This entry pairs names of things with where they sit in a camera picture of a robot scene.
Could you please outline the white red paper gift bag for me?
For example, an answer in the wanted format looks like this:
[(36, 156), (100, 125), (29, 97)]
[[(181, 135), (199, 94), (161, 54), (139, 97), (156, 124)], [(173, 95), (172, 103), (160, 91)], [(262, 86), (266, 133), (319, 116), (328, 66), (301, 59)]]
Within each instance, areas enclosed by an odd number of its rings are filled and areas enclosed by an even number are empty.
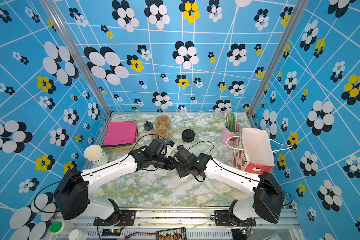
[(271, 141), (265, 130), (242, 128), (241, 135), (233, 149), (234, 168), (251, 174), (270, 172), (274, 167)]

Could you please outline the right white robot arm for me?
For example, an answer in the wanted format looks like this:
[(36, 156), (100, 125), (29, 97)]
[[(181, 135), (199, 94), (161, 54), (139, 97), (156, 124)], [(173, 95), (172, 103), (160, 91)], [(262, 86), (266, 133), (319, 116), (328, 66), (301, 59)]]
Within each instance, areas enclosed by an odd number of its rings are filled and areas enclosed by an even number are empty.
[(243, 172), (215, 160), (210, 155), (196, 156), (183, 146), (178, 147), (174, 158), (178, 162), (177, 172), (180, 178), (192, 175), (203, 180), (216, 180), (248, 196), (244, 200), (234, 200), (231, 203), (227, 218), (232, 225), (243, 226), (252, 218), (261, 218), (271, 224), (279, 222), (286, 193), (272, 174)]

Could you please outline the white paper coffee cup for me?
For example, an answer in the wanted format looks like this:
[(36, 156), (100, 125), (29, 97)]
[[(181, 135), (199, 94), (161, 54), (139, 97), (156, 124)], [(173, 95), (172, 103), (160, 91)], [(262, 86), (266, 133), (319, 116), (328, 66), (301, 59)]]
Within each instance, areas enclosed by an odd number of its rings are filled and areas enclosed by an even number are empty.
[(190, 175), (187, 175), (187, 176), (181, 177), (181, 180), (187, 180), (189, 177), (190, 177)]

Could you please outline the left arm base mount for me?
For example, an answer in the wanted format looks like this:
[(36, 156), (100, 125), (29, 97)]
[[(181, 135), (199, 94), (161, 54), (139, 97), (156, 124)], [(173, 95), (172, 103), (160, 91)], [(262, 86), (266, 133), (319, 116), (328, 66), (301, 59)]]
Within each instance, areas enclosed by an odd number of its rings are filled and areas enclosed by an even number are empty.
[(133, 226), (137, 211), (135, 210), (121, 210), (112, 215), (106, 220), (95, 218), (94, 226)]

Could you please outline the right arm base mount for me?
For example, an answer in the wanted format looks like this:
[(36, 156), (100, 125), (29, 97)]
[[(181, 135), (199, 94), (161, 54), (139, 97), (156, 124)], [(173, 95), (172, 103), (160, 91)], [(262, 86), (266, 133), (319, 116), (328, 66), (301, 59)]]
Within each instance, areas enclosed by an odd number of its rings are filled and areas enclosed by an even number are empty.
[(229, 214), (227, 210), (214, 211), (214, 213), (210, 215), (210, 220), (215, 222), (217, 227), (249, 228), (249, 227), (255, 227), (257, 225), (254, 218), (239, 220), (238, 218)]

